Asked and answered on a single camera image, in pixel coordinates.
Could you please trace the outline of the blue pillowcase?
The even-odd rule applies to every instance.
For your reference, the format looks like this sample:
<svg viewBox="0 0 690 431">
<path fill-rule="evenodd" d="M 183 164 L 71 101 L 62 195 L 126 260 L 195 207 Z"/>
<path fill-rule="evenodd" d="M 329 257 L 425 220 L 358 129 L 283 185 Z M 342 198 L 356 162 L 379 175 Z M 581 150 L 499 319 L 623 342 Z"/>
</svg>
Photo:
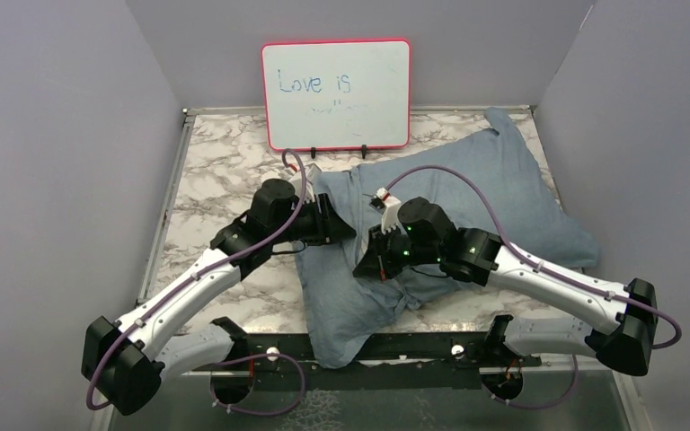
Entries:
<svg viewBox="0 0 690 431">
<path fill-rule="evenodd" d="M 454 142 L 314 180 L 356 233 L 296 260 L 322 367 L 350 363 L 404 310 L 468 288 L 440 268 L 457 263 L 459 243 L 473 230 L 504 232 L 566 268 L 598 263 L 598 242 L 561 210 L 517 122 L 500 108 L 483 116 L 486 128 Z"/>
</svg>

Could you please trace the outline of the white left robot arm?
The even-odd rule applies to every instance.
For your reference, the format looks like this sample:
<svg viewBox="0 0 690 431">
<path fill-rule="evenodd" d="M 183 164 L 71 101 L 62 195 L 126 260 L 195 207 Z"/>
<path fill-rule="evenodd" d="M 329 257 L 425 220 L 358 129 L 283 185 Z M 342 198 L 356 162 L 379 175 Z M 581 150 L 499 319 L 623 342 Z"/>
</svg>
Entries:
<svg viewBox="0 0 690 431">
<path fill-rule="evenodd" d="M 197 260 L 159 294 L 111 321 L 93 321 L 84 336 L 81 373 L 89 382 L 86 406 L 113 406 L 130 415 L 172 377 L 206 364 L 224 368 L 246 357 L 242 331 L 230 321 L 196 334 L 179 330 L 197 312 L 265 264 L 279 243 L 326 246 L 355 238 L 329 196 L 304 178 L 266 180 L 248 210 L 219 230 Z"/>
</svg>

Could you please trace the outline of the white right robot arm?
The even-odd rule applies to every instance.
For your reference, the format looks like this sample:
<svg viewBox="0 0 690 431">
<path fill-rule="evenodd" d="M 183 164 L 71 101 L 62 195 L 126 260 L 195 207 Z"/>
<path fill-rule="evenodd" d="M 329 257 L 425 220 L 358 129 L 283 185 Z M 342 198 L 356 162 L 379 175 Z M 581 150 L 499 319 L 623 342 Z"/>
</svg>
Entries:
<svg viewBox="0 0 690 431">
<path fill-rule="evenodd" d="M 619 373 L 644 376 L 658 326 L 653 284 L 585 276 L 538 259 L 479 228 L 457 228 L 425 198 L 389 198 L 383 222 L 367 232 L 367 248 L 352 274 L 385 282 L 408 267 L 438 265 L 457 282 L 527 295 L 568 315 L 525 319 L 499 316 L 482 342 L 484 357 L 505 365 L 514 357 L 550 353 L 594 357 Z"/>
</svg>

